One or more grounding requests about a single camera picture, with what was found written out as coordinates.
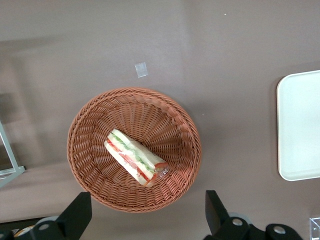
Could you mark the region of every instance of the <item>gray table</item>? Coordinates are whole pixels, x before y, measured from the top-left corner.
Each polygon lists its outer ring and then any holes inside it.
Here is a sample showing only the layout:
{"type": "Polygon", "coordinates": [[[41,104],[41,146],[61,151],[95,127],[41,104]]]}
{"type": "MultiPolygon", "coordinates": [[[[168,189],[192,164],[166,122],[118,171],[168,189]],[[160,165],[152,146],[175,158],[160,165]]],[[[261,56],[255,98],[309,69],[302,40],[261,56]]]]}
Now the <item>gray table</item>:
{"type": "Polygon", "coordinates": [[[205,190],[263,229],[283,223],[309,237],[320,179],[278,173],[276,87],[320,69],[318,0],[1,1],[0,93],[27,171],[0,191],[1,222],[60,213],[81,191],[69,169],[69,126],[93,96],[158,90],[196,123],[201,169],[174,204],[147,214],[93,203],[82,239],[202,239],[205,190]],[[135,64],[146,63],[138,78],[135,64]]]}

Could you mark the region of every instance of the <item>sandwich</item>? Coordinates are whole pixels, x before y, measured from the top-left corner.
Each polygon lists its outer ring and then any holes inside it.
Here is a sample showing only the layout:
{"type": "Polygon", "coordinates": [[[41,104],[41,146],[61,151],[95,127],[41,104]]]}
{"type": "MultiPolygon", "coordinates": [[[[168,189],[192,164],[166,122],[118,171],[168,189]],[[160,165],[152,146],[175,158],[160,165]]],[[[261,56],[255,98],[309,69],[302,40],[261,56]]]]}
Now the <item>sandwich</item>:
{"type": "Polygon", "coordinates": [[[168,172],[166,161],[117,129],[110,132],[104,146],[144,187],[153,186],[157,178],[168,172]]]}

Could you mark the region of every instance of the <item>white tray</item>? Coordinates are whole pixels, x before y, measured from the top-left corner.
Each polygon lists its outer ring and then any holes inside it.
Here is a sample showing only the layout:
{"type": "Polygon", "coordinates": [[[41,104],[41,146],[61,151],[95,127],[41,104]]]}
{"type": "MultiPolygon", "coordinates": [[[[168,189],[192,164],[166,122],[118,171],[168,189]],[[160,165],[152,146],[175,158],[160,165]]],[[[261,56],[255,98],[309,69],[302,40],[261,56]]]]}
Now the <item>white tray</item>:
{"type": "Polygon", "coordinates": [[[277,87],[279,173],[320,177],[320,70],[291,74],[277,87]]]}

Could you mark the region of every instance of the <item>brown wicker basket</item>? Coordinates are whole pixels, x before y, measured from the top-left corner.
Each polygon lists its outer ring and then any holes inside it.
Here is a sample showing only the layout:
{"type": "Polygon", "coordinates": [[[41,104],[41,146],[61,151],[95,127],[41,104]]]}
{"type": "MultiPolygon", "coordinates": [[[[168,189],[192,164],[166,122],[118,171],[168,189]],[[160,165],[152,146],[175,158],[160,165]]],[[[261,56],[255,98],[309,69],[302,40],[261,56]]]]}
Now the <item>brown wicker basket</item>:
{"type": "Polygon", "coordinates": [[[124,212],[161,209],[194,182],[201,162],[198,131],[174,100],[154,90],[118,88],[91,99],[69,129],[67,157],[80,185],[98,202],[124,212]],[[170,170],[154,186],[141,186],[106,150],[114,128],[168,162],[170,170]]]}

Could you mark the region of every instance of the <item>metal screw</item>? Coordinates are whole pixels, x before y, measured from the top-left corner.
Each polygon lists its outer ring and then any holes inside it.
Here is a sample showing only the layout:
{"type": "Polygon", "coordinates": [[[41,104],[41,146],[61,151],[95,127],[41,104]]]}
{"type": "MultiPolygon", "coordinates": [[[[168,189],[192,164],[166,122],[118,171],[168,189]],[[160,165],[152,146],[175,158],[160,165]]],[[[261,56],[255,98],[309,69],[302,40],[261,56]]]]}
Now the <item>metal screw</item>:
{"type": "Polygon", "coordinates": [[[46,230],[47,228],[49,227],[49,224],[43,224],[39,227],[39,230],[42,231],[42,230],[46,230]]]}
{"type": "Polygon", "coordinates": [[[233,219],[232,223],[236,226],[242,226],[242,224],[244,224],[239,218],[233,219]]]}
{"type": "Polygon", "coordinates": [[[277,234],[285,234],[286,233],[286,230],[281,227],[281,226],[275,226],[273,228],[273,230],[277,233],[277,234]]]}

